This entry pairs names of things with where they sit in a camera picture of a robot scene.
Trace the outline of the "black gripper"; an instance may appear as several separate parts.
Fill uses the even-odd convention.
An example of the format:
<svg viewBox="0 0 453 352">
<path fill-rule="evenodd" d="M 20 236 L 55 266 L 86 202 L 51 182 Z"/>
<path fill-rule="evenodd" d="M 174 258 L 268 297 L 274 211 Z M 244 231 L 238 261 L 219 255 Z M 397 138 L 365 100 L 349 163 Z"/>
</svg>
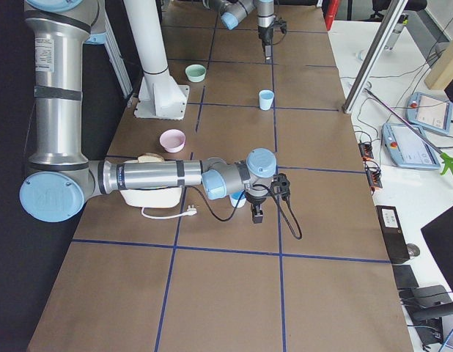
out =
<svg viewBox="0 0 453 352">
<path fill-rule="evenodd" d="M 267 199 L 264 194 L 255 195 L 247 191 L 245 193 L 246 200 L 251 204 L 251 218 L 254 224 L 261 224 L 263 222 L 264 213 L 261 204 Z"/>
<path fill-rule="evenodd" d="M 273 42 L 273 26 L 258 27 L 259 39 L 262 41 L 262 48 L 264 51 L 265 61 L 271 61 L 271 44 Z"/>
</svg>

